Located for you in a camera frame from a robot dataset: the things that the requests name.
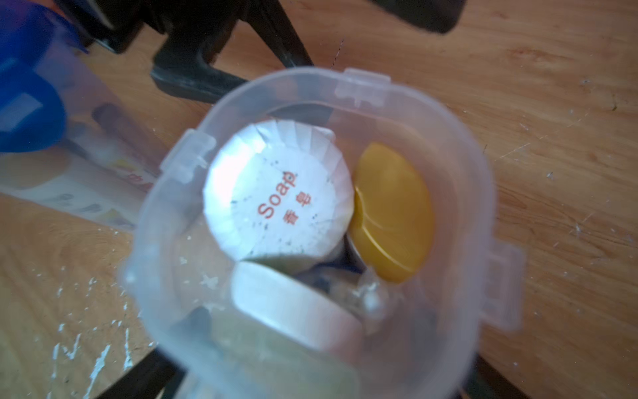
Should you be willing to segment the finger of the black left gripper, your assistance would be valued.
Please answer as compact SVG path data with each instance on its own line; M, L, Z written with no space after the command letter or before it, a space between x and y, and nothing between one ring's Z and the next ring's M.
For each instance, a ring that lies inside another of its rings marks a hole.
M312 59L279 1L246 1L234 22L206 31L175 30L153 59L151 78L164 93L179 98L216 103L246 81L213 67L238 21L246 22L286 67L311 67Z
M387 13L415 28L446 34L455 28L466 0L372 0Z

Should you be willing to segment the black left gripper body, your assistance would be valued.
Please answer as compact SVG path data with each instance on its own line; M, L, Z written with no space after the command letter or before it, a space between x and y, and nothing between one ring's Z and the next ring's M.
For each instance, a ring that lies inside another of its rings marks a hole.
M56 6L86 38L121 54L145 25L171 35L183 28L216 29L244 13L246 1L56 1Z

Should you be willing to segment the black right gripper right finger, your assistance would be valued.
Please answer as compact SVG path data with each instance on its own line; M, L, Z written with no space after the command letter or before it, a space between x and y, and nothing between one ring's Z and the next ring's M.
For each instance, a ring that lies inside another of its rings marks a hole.
M517 398L529 399L483 357L477 355L474 365L463 385L468 398Z

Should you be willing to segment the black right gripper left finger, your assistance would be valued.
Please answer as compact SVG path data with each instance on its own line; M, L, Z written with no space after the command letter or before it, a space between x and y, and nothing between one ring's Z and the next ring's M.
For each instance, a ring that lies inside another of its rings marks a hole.
M183 380L184 369L156 348L98 398L175 398Z

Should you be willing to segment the clear container blue lid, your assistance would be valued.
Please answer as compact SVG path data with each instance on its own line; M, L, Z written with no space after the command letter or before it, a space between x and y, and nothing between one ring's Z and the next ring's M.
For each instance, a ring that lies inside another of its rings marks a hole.
M65 18L29 1L1 4L1 191L135 229L166 147L79 59Z
M522 322L488 161L388 76L246 83L164 159L124 270L159 347L112 397L452 398Z

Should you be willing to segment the white capped bottle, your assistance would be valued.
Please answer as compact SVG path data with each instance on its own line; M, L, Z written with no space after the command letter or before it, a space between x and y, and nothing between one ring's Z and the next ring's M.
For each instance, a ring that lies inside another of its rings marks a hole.
M342 362L353 363L360 356L362 323L326 295L286 274L238 262L230 296L237 310L304 347Z

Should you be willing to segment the white round soap packet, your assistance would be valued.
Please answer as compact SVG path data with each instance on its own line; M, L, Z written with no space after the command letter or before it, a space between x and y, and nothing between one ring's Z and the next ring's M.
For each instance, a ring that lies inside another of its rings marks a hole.
M270 120L221 147L204 185L204 215L229 258L305 264L335 254L354 211L336 139L325 127Z

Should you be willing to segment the yellow capped bottle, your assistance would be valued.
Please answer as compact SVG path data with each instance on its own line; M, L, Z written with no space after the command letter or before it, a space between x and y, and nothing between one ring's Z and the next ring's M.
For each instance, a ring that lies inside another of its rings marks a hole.
M407 281L422 268L434 242L430 191L405 157L376 142L359 158L353 183L348 239L381 279Z

